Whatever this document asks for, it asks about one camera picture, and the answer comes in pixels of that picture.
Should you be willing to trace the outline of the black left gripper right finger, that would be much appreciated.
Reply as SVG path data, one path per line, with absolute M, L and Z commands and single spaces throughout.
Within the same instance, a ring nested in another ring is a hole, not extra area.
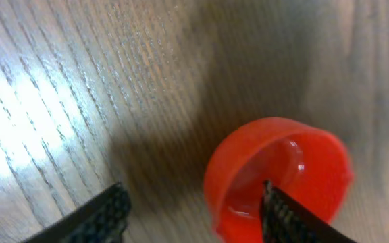
M 263 185 L 259 217 L 265 243 L 355 243 L 271 181 L 266 180 Z

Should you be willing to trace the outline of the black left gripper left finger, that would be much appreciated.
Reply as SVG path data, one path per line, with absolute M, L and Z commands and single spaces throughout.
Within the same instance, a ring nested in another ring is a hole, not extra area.
M 118 182 L 25 243 L 122 243 L 130 210 L 128 191 Z

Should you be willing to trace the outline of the red measuring scoop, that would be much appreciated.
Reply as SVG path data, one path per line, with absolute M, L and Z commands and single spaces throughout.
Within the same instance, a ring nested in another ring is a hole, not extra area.
M 330 223 L 353 180 L 351 158 L 332 133 L 286 118 L 249 122 L 212 154 L 203 192 L 223 242 L 262 242 L 264 181 Z

